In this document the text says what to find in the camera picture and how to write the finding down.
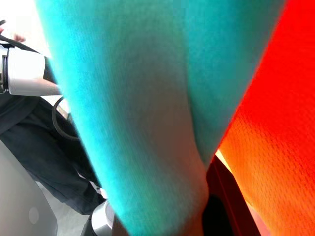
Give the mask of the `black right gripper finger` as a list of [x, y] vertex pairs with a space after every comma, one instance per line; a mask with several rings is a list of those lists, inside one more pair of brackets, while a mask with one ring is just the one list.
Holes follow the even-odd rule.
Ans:
[[234, 176], [217, 156], [207, 171], [207, 183], [204, 236], [261, 236]]

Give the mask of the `turquoise cloth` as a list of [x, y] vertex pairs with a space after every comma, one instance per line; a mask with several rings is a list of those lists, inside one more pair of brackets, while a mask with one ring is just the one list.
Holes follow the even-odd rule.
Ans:
[[315, 236], [315, 0], [35, 0], [133, 236], [200, 236], [219, 150], [272, 235]]

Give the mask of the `silver rounded robot part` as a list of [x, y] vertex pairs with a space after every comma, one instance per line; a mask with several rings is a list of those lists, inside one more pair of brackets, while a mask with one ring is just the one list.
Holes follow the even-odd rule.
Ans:
[[114, 210], [109, 201], [106, 200], [92, 213], [91, 224], [96, 236], [112, 236], [114, 219]]

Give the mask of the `person in dark clothes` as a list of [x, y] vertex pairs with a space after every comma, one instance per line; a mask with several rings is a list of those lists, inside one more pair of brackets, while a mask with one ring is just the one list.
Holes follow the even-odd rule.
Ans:
[[41, 97], [0, 94], [0, 140], [55, 198], [90, 215], [105, 202], [100, 183], [81, 143], [56, 131], [52, 110]]

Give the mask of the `silver robot torso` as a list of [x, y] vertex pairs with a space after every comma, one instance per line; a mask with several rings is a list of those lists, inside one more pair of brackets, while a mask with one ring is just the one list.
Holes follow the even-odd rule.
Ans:
[[0, 141], [0, 236], [57, 236], [42, 190]]

